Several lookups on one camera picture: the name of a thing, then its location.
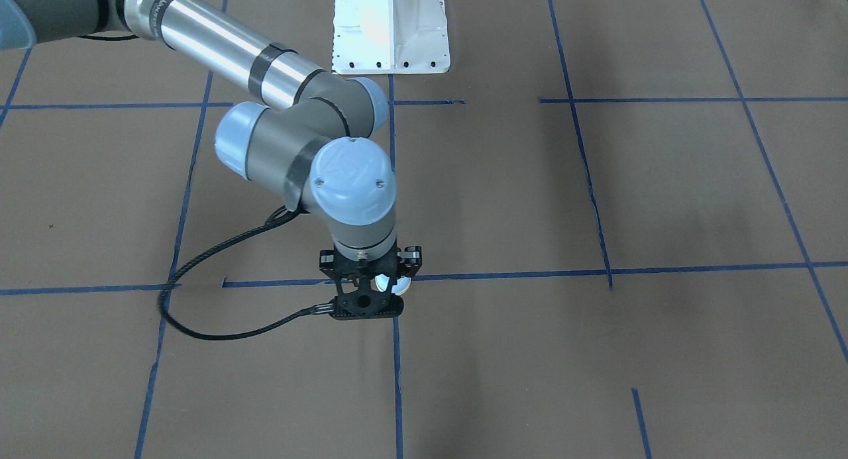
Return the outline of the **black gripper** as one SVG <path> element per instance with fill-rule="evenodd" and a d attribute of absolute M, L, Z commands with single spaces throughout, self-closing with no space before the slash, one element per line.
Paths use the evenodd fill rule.
<path fill-rule="evenodd" d="M 374 281 L 377 275 L 392 278 L 410 277 L 417 275 L 423 264 L 422 247 L 407 246 L 401 250 L 396 245 L 378 258 L 363 257 L 354 259 L 343 256 L 336 248 L 320 251 L 320 272 L 334 283 L 340 279 L 345 283 L 356 286 L 358 279 L 370 278 Z"/>

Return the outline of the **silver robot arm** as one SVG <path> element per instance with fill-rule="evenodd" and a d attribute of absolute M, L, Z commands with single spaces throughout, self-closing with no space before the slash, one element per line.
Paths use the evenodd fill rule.
<path fill-rule="evenodd" d="M 2 0 L 2 49 L 124 30 L 155 40 L 248 91 L 221 119 L 215 153 L 245 180 L 327 224 L 336 260 L 387 260 L 381 292 L 411 284 L 416 250 L 396 244 L 397 185 L 372 135 L 390 103 L 371 79 L 345 79 L 204 0 Z"/>

